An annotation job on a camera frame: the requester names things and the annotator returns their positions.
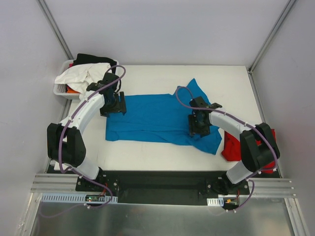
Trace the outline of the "blue t-shirt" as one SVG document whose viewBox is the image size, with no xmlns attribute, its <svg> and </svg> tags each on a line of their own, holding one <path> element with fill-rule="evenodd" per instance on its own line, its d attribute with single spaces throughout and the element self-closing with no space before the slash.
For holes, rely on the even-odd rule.
<svg viewBox="0 0 315 236">
<path fill-rule="evenodd" d="M 209 101 L 196 79 L 188 83 L 187 90 L 181 89 L 174 94 L 126 96 L 126 114 L 110 115 L 106 121 L 105 139 L 193 146 L 215 155 L 222 141 L 218 127 L 211 126 L 210 134 L 205 137 L 189 135 L 188 116 L 192 110 L 185 105 L 192 96 Z"/>
</svg>

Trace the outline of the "red t-shirt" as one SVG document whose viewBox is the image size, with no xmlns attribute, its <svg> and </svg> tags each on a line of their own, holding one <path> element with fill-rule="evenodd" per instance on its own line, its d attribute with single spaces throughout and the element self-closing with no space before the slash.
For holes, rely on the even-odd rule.
<svg viewBox="0 0 315 236">
<path fill-rule="evenodd" d="M 276 133 L 274 129 L 271 129 L 272 134 L 276 140 Z M 221 152 L 223 158 L 228 162 L 240 161 L 241 160 L 241 149 L 240 142 L 231 134 L 224 132 L 224 146 L 223 151 Z M 273 170 L 268 170 L 274 167 L 275 162 L 272 162 L 266 165 L 263 168 L 262 173 L 271 174 Z"/>
</svg>

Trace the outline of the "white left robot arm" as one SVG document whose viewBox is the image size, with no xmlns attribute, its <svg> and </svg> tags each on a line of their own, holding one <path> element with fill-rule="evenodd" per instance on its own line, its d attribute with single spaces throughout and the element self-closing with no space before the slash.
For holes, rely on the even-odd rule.
<svg viewBox="0 0 315 236">
<path fill-rule="evenodd" d="M 120 77 L 106 72 L 102 80 L 87 87 L 86 96 L 75 110 L 59 123 L 47 127 L 48 157 L 86 176 L 87 186 L 99 191 L 104 186 L 100 176 L 101 168 L 86 157 L 86 147 L 82 134 L 96 113 L 108 118 L 111 114 L 125 114 L 125 95 L 119 91 Z"/>
</svg>

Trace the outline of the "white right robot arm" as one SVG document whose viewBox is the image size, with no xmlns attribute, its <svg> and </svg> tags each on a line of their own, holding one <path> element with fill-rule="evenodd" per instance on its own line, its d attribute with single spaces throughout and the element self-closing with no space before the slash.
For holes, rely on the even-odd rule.
<svg viewBox="0 0 315 236">
<path fill-rule="evenodd" d="M 241 181 L 269 164 L 273 164 L 270 170 L 277 168 L 280 152 L 268 124 L 251 125 L 228 113 L 218 103 L 207 104 L 201 96 L 192 99 L 189 105 L 193 110 L 189 116 L 191 135 L 208 135 L 210 127 L 217 126 L 240 142 L 241 160 L 224 174 L 221 182 L 224 193 L 233 194 Z"/>
</svg>

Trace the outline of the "orange garment in basket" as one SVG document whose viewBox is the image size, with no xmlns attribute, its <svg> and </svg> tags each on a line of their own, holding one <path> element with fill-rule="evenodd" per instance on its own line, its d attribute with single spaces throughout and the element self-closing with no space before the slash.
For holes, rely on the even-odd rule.
<svg viewBox="0 0 315 236">
<path fill-rule="evenodd" d="M 66 93 L 79 93 L 79 92 L 71 89 L 70 87 L 66 87 Z"/>
</svg>

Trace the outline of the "black t-shirt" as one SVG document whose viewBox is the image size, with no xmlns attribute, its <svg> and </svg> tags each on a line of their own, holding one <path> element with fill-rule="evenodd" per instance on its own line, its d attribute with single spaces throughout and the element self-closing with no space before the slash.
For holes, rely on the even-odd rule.
<svg viewBox="0 0 315 236">
<path fill-rule="evenodd" d="M 108 57 L 98 57 L 94 55 L 78 53 L 76 60 L 73 61 L 73 66 L 90 63 L 108 63 L 110 66 L 118 64 L 118 62 Z"/>
</svg>

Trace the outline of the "black robot base mount plate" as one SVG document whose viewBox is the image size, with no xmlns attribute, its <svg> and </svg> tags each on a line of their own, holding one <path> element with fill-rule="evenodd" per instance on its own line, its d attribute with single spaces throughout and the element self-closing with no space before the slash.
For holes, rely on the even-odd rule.
<svg viewBox="0 0 315 236">
<path fill-rule="evenodd" d="M 95 183 L 77 179 L 75 190 L 101 193 L 103 184 L 108 187 L 105 195 L 117 197 L 119 203 L 185 206 L 204 206 L 207 199 L 219 195 L 250 193 L 245 181 L 225 185 L 223 174 L 223 171 L 103 171 Z"/>
</svg>

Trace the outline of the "aluminium table edge rail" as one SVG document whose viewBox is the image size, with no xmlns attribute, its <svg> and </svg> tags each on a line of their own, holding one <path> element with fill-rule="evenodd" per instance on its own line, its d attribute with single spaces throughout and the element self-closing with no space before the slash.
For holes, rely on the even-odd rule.
<svg viewBox="0 0 315 236">
<path fill-rule="evenodd" d="M 75 174 L 36 174 L 31 192 L 73 193 L 78 176 Z M 297 198 L 293 182 L 287 178 L 252 178 L 256 198 Z"/>
</svg>

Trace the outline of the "aluminium frame post left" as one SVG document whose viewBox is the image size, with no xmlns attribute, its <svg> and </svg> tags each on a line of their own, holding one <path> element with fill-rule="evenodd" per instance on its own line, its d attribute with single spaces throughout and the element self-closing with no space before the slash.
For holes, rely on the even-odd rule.
<svg viewBox="0 0 315 236">
<path fill-rule="evenodd" d="M 61 46 L 61 49 L 63 50 L 65 56 L 67 59 L 74 59 L 74 56 L 45 0 L 36 0 L 39 8 L 41 9 L 45 19 L 47 20 L 53 34 L 55 35 L 58 43 Z"/>
</svg>

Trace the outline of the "aluminium frame post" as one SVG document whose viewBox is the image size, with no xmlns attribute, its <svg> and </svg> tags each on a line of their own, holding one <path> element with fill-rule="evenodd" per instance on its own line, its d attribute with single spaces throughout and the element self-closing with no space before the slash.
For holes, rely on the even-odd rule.
<svg viewBox="0 0 315 236">
<path fill-rule="evenodd" d="M 255 68 L 257 67 L 257 65 L 261 61 L 262 57 L 266 53 L 267 49 L 269 48 L 272 41 L 274 40 L 274 38 L 276 37 L 276 35 L 280 31 L 281 27 L 283 26 L 284 22 L 288 18 L 289 14 L 293 10 L 293 8 L 297 2 L 298 2 L 298 0 L 288 0 L 286 2 L 283 10 L 281 11 L 280 15 L 278 16 L 277 20 L 275 21 L 274 25 L 272 26 L 270 32 L 268 33 L 266 39 L 264 40 L 261 48 L 259 49 L 257 55 L 255 56 L 253 62 L 249 66 L 249 68 L 248 68 L 249 74 L 252 74 L 254 72 Z"/>
<path fill-rule="evenodd" d="M 61 49 L 63 50 L 65 56 L 67 59 L 74 59 L 74 56 L 45 0 L 36 0 L 39 8 L 41 9 L 45 19 L 47 20 L 53 34 L 55 35 L 58 43 L 61 46 Z"/>
</svg>

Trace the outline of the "aluminium frame post right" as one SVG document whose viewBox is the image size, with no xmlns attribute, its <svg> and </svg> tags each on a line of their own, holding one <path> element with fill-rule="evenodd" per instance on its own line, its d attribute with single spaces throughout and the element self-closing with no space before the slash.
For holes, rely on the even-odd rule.
<svg viewBox="0 0 315 236">
<path fill-rule="evenodd" d="M 261 48 L 259 49 L 257 55 L 255 56 L 253 62 L 249 66 L 249 68 L 248 68 L 249 74 L 252 74 L 254 72 L 255 68 L 257 67 L 257 65 L 261 61 L 262 57 L 266 53 L 267 49 L 269 48 L 272 41 L 274 40 L 274 38 L 276 37 L 276 35 L 280 31 L 281 27 L 283 26 L 284 22 L 288 18 L 289 14 L 293 10 L 293 8 L 297 2 L 298 2 L 298 0 L 288 0 L 286 2 L 283 10 L 281 11 L 280 15 L 278 16 L 277 20 L 275 21 L 274 25 L 272 26 L 270 32 L 268 33 L 266 39 L 264 40 Z"/>
</svg>

